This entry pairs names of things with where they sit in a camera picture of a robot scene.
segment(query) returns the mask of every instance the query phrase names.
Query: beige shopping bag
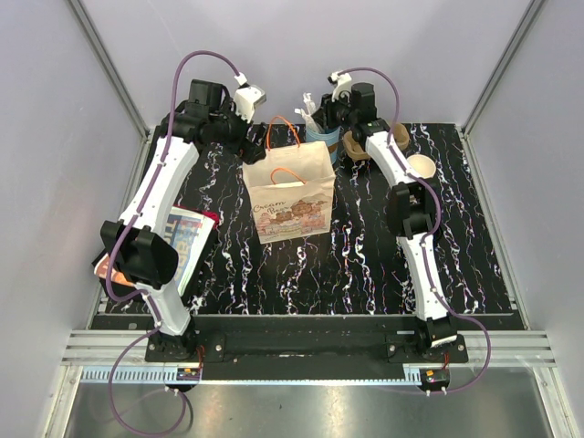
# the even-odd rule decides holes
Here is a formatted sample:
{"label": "beige shopping bag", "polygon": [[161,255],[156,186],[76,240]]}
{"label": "beige shopping bag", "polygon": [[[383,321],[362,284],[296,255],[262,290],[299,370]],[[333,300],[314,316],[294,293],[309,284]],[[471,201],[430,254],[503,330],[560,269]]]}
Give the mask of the beige shopping bag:
{"label": "beige shopping bag", "polygon": [[[270,148],[275,119],[294,132],[297,144]],[[266,158],[244,164],[244,183],[262,244],[330,231],[335,172],[324,141],[300,143],[294,126],[274,117],[266,135]]]}

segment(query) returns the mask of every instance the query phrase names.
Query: bag handle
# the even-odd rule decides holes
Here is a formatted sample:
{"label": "bag handle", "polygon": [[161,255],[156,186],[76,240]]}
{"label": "bag handle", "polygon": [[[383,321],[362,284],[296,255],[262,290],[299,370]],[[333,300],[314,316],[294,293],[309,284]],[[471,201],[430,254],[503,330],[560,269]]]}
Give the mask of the bag handle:
{"label": "bag handle", "polygon": [[270,131],[272,130],[272,125],[274,124],[274,121],[276,119],[281,119],[285,122],[286,125],[288,125],[288,127],[292,130],[292,132],[294,133],[294,137],[296,137],[296,141],[298,143],[298,148],[300,147],[300,138],[298,137],[298,133],[296,132],[296,129],[294,129],[294,125],[292,123],[290,123],[288,120],[284,119],[282,116],[275,116],[271,121],[270,121],[270,126],[267,128],[267,135],[266,135],[266,145],[267,145],[267,149],[270,151],[272,148],[270,147]]}
{"label": "bag handle", "polygon": [[296,177],[301,183],[306,184],[307,180],[303,180],[302,178],[300,178],[295,172],[292,172],[291,170],[287,169],[286,167],[276,167],[272,173],[270,173],[270,180],[272,180],[272,184],[276,184],[276,182],[274,181],[274,173],[276,172],[288,172],[290,173],[292,176]]}

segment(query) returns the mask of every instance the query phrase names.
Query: newspaper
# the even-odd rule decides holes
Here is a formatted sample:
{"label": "newspaper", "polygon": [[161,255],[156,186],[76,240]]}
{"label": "newspaper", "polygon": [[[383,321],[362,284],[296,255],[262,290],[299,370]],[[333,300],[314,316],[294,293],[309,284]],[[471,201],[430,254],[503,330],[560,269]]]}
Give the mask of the newspaper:
{"label": "newspaper", "polygon": [[[163,238],[179,255],[179,264],[174,274],[174,282],[181,296],[184,294],[191,276],[193,276],[197,261],[201,256],[209,234],[213,230],[214,224],[215,221],[213,219],[202,214],[184,210],[180,207],[171,209]],[[105,278],[109,263],[110,256],[105,254],[95,266],[95,275]],[[114,283],[120,285],[134,286],[115,268],[112,269],[111,279]]]}

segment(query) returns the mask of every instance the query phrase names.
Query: blue cup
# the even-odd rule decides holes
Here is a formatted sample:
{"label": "blue cup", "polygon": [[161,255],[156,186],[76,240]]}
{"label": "blue cup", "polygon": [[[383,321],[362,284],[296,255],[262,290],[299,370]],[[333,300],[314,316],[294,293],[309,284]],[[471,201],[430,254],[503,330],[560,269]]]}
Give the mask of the blue cup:
{"label": "blue cup", "polygon": [[324,141],[328,147],[328,153],[330,154],[330,162],[333,164],[337,160],[337,151],[339,150],[339,136],[340,136],[340,126],[331,132],[326,134],[319,134],[307,128],[307,143],[312,141]]}

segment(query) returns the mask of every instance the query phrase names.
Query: metal floor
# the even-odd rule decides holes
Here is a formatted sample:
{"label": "metal floor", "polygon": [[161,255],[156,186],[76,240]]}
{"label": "metal floor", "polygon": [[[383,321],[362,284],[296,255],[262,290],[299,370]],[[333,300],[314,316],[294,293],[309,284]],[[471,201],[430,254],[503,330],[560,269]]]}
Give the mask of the metal floor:
{"label": "metal floor", "polygon": [[[454,369],[452,387],[468,381]],[[153,385],[117,385],[119,411]],[[415,395],[392,392],[412,391]],[[473,388],[426,398],[408,387],[205,386],[187,393],[193,415],[182,437],[551,437],[530,370],[491,369]],[[70,416],[68,438],[132,436],[112,420],[107,385],[82,383]],[[124,420],[144,432],[161,431],[180,413],[180,402],[157,394],[136,405]]]}

